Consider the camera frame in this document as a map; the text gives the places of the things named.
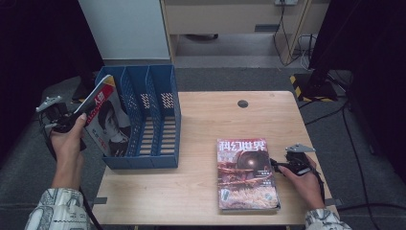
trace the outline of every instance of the floor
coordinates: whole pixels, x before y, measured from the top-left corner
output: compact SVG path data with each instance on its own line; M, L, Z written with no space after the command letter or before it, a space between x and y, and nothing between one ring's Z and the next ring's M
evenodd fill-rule
M309 36L304 34L297 46L303 48L304 56L284 66L272 34L220 34L217 39L212 35L181 35L174 63L178 68L306 68L309 42Z

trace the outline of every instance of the right hand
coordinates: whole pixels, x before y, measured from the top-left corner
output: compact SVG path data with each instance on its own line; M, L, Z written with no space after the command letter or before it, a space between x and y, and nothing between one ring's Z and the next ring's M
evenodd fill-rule
M84 158L80 152L80 138L86 114L80 115L75 125L67 133L51 132L51 141L56 153L56 173L52 188L79 189L80 173Z
M316 169L316 163L306 156L310 165ZM325 203L322 200L319 181L313 172L308 172L304 175L297 176L284 166L279 166L280 171L286 176L295 186L299 195L304 199L310 210L323 209Z

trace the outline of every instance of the patterned sleeve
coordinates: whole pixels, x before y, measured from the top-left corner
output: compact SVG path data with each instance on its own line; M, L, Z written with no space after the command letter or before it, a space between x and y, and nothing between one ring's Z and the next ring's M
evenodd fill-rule
M72 189L48 189L30 213L25 229L90 230L83 195Z
M351 229L329 209L315 209L305 215L306 230Z

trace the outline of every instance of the magazine cover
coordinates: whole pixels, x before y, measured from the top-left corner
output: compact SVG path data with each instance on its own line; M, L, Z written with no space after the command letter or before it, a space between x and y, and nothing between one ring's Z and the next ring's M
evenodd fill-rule
M221 210L280 209L265 139L217 139L217 171Z
M77 111L87 111L85 129L105 156L125 156L131 127L113 76L104 77Z

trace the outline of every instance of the white cabinet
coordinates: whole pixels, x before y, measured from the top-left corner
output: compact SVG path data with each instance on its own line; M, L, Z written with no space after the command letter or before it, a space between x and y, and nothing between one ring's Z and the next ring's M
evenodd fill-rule
M170 59L160 0L79 0L103 59Z

